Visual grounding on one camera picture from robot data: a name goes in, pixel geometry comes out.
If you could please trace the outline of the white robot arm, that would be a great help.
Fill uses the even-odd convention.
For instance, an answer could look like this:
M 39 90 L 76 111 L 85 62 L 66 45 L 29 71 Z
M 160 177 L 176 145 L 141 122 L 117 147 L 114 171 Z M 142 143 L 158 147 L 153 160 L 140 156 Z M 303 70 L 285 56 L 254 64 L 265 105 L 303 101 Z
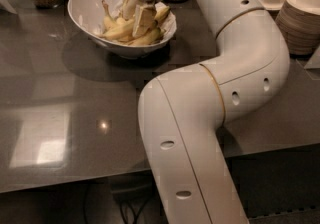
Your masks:
M 249 224 L 216 131 L 281 89 L 289 52 L 257 0 L 197 3 L 219 54 L 144 87 L 141 136 L 169 224 Z

